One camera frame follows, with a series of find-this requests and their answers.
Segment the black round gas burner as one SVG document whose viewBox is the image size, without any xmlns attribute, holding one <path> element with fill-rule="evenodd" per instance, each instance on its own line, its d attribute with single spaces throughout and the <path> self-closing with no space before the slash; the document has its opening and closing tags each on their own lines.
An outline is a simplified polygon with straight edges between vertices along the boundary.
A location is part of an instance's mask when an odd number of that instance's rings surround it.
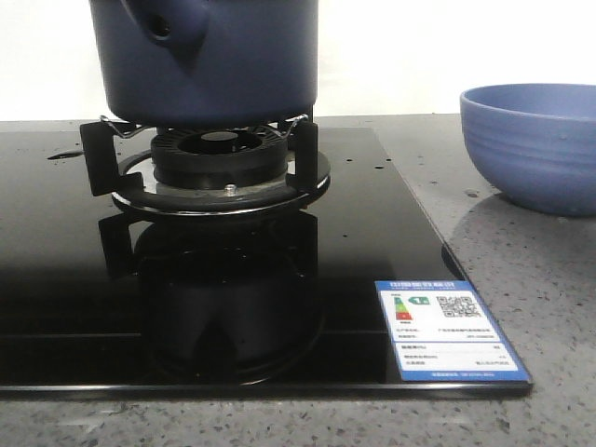
<svg viewBox="0 0 596 447">
<path fill-rule="evenodd" d="M 275 132 L 172 129 L 151 141 L 156 178 L 187 189 L 222 189 L 270 181 L 287 168 L 288 145 Z"/>
</svg>

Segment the blue white energy label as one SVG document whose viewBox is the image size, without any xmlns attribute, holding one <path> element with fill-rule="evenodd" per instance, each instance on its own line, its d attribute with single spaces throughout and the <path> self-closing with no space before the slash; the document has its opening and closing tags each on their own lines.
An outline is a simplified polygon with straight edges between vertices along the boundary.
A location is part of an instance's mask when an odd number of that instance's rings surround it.
<svg viewBox="0 0 596 447">
<path fill-rule="evenodd" d="M 530 381 L 469 282 L 380 280 L 375 288 L 404 381 Z"/>
</svg>

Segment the black glass gas cooktop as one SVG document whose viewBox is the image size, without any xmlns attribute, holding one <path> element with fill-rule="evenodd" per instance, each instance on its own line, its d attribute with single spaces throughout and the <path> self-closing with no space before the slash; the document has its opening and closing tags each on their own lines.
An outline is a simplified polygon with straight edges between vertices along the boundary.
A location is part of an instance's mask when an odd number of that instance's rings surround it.
<svg viewBox="0 0 596 447">
<path fill-rule="evenodd" d="M 256 223 L 150 223 L 94 197 L 76 127 L 1 133 L 5 400 L 498 399 L 413 381 L 377 287 L 464 278 L 369 129 L 322 129 L 332 184 Z"/>
</svg>

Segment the light blue ribbed bowl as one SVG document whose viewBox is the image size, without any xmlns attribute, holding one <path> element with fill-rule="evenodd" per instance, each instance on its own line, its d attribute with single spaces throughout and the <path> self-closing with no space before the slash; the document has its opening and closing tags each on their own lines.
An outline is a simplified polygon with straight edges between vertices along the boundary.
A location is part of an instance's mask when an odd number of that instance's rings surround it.
<svg viewBox="0 0 596 447">
<path fill-rule="evenodd" d="M 460 96 L 465 147 L 513 203 L 560 216 L 595 213 L 595 87 L 506 84 Z"/>
</svg>

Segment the black metal pot support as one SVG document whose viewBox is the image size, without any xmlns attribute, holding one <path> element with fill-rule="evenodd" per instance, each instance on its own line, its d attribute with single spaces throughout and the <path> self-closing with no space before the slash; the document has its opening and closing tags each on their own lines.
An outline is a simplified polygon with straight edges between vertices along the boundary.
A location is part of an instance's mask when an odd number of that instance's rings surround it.
<svg viewBox="0 0 596 447">
<path fill-rule="evenodd" d="M 230 183 L 222 189 L 187 189 L 167 185 L 156 178 L 151 142 L 148 150 L 118 159 L 115 139 L 131 139 L 143 128 L 102 117 L 80 128 L 91 192 L 94 196 L 110 195 L 118 207 L 149 219 L 197 220 L 283 213 L 304 208 L 324 195 L 331 183 L 331 167 L 328 158 L 318 149 L 318 126 L 307 115 L 277 124 L 189 130 L 255 131 L 260 128 L 275 132 L 287 142 L 287 168 L 283 174 L 251 186 Z M 156 136 L 170 130 L 160 128 Z"/>
</svg>

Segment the dark blue cooking pot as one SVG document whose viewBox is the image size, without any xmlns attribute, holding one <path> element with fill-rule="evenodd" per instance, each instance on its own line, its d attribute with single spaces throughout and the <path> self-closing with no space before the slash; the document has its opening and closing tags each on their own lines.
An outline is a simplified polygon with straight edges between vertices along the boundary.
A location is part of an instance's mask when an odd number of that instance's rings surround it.
<svg viewBox="0 0 596 447">
<path fill-rule="evenodd" d="M 110 110 L 154 127 L 233 127 L 311 110 L 316 1 L 92 1 Z"/>
</svg>

